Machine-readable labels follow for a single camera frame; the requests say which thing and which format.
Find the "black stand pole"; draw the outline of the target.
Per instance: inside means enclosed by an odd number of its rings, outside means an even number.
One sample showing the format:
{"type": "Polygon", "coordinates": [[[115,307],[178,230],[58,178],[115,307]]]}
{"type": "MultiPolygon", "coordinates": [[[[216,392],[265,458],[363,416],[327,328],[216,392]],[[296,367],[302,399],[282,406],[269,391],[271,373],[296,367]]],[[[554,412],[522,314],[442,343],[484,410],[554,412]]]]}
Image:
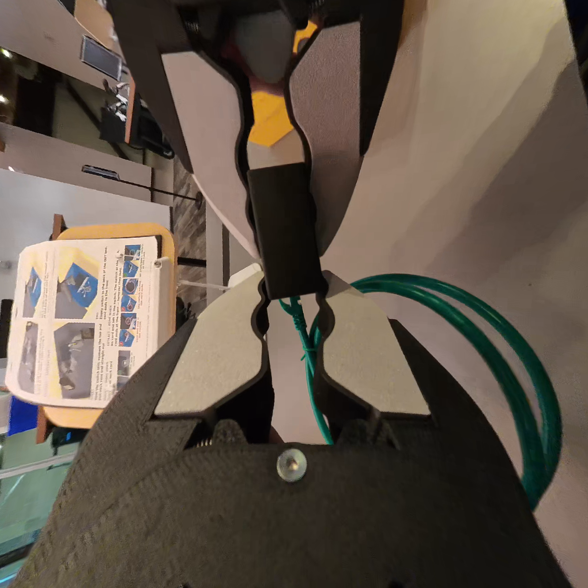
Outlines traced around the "black stand pole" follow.
{"type": "Polygon", "coordinates": [[[171,192],[168,190],[158,189],[157,187],[155,187],[153,185],[153,180],[151,180],[151,183],[148,186],[143,185],[141,183],[123,180],[120,177],[119,173],[105,169],[105,168],[100,168],[98,166],[93,166],[93,165],[83,165],[81,171],[82,171],[82,173],[85,173],[87,175],[92,175],[92,176],[96,176],[96,177],[99,177],[102,179],[110,180],[110,181],[113,181],[116,183],[148,190],[150,197],[151,197],[151,202],[155,201],[154,194],[161,194],[161,195],[170,196],[173,199],[175,198],[175,199],[181,199],[184,201],[195,202],[197,209],[200,209],[203,204],[204,199],[203,199],[203,195],[200,192],[197,192],[196,196],[189,196],[189,195],[182,195],[182,194],[179,194],[176,192],[171,192]]]}

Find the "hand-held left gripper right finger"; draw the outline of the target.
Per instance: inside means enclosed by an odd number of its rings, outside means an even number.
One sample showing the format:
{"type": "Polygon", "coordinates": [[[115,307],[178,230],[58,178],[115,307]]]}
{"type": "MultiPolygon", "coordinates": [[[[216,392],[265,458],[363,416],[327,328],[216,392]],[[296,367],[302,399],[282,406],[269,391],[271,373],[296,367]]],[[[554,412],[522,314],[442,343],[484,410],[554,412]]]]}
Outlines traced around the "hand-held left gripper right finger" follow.
{"type": "Polygon", "coordinates": [[[316,406],[332,440],[355,420],[428,419],[430,407],[386,313],[333,272],[323,277],[316,406]]]}

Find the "wooden display board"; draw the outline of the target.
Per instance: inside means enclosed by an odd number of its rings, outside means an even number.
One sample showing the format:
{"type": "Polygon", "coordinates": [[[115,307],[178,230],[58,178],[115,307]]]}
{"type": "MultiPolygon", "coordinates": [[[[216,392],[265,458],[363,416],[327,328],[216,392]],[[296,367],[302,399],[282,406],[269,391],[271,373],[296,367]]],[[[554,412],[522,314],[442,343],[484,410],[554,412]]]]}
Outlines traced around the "wooden display board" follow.
{"type": "MultiPolygon", "coordinates": [[[[97,239],[97,238],[137,238],[156,236],[160,239],[161,253],[164,257],[164,286],[160,288],[158,319],[159,349],[174,333],[176,327],[176,278],[177,254],[175,241],[170,230],[153,222],[99,224],[67,228],[62,215],[55,214],[53,229],[49,240],[97,239]]],[[[98,420],[102,409],[60,408],[41,406],[38,409],[36,425],[36,444],[44,443],[55,427],[91,429],[98,420]]]]}

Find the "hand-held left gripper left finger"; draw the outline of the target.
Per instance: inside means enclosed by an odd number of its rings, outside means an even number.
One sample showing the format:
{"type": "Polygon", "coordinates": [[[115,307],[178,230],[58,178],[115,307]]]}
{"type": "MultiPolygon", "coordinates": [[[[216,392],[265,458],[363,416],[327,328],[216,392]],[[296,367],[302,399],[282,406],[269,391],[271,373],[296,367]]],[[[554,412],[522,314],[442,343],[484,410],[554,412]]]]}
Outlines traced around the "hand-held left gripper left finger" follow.
{"type": "Polygon", "coordinates": [[[237,422],[252,444],[269,441],[275,392],[265,335],[269,299],[263,275],[249,275],[197,319],[154,410],[195,417],[213,430],[237,422]]]}

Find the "black network switch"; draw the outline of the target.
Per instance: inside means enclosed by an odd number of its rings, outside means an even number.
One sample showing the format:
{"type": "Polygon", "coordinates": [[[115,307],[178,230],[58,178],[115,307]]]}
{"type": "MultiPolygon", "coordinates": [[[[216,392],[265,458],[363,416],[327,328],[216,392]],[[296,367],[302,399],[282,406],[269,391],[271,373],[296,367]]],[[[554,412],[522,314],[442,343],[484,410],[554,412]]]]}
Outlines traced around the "black network switch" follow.
{"type": "Polygon", "coordinates": [[[316,207],[305,164],[251,169],[247,181],[269,299],[323,291],[316,207]]]}

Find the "printed instruction sheet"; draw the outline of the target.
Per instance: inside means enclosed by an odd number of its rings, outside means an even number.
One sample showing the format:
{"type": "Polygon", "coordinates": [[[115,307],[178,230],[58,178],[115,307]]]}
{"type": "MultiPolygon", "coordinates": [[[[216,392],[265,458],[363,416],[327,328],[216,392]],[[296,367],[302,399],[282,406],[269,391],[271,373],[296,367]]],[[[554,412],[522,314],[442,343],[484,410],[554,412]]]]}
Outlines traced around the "printed instruction sheet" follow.
{"type": "Polygon", "coordinates": [[[104,409],[159,348],[169,265],[156,236],[55,240],[20,254],[5,385],[20,400],[104,409]]]}

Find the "white rounded base plate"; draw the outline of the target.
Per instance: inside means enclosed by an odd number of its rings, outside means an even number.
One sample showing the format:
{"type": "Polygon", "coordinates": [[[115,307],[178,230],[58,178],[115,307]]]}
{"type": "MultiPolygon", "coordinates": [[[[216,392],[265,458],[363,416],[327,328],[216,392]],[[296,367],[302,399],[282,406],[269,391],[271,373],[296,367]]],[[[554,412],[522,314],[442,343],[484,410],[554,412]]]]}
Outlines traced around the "white rounded base plate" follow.
{"type": "Polygon", "coordinates": [[[249,266],[235,272],[228,281],[228,288],[232,289],[242,282],[249,279],[251,276],[256,275],[257,273],[262,272],[262,267],[258,263],[252,263],[249,266]]]}

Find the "yellow plastic bin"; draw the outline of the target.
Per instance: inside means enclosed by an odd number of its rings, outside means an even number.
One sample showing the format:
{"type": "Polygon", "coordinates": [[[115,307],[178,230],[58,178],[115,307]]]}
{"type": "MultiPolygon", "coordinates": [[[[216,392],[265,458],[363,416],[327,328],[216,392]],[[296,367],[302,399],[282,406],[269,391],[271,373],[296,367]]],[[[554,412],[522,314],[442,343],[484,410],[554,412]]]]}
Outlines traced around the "yellow plastic bin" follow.
{"type": "Polygon", "coordinates": [[[309,17],[297,29],[282,11],[273,11],[250,17],[242,27],[238,45],[249,71],[254,110],[249,140],[270,147],[293,130],[284,95],[287,76],[318,19],[309,17]]]}

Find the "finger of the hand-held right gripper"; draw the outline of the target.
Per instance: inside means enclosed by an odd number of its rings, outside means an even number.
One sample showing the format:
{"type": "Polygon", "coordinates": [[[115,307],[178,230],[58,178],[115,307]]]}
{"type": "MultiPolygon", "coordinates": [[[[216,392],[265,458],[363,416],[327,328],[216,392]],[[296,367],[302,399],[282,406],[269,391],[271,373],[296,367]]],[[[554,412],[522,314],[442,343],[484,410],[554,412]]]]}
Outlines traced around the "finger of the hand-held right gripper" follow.
{"type": "Polygon", "coordinates": [[[164,54],[162,63],[195,181],[229,232],[258,258],[238,166],[244,128],[238,90],[227,74],[194,51],[164,54]]]}
{"type": "Polygon", "coordinates": [[[326,252],[359,177],[360,24],[323,28],[310,40],[289,80],[293,118],[310,152],[316,239],[326,252]]]}

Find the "black monitor screen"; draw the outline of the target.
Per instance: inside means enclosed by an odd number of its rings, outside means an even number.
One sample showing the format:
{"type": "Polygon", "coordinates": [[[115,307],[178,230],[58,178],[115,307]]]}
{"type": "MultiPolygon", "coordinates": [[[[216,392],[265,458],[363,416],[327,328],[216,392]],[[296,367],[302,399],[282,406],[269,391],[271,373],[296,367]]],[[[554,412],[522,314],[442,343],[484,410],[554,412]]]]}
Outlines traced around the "black monitor screen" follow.
{"type": "Polygon", "coordinates": [[[90,36],[84,35],[82,37],[80,60],[85,65],[117,82],[122,79],[123,60],[120,55],[90,36]]]}

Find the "blue fabric object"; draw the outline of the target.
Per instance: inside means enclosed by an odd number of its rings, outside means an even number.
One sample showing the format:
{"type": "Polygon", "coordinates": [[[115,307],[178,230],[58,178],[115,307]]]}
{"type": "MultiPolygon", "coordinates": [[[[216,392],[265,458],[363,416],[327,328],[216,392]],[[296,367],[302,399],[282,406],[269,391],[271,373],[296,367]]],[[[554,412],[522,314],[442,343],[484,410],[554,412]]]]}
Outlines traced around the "blue fabric object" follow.
{"type": "Polygon", "coordinates": [[[38,406],[11,396],[7,437],[34,430],[38,425],[38,406]]]}

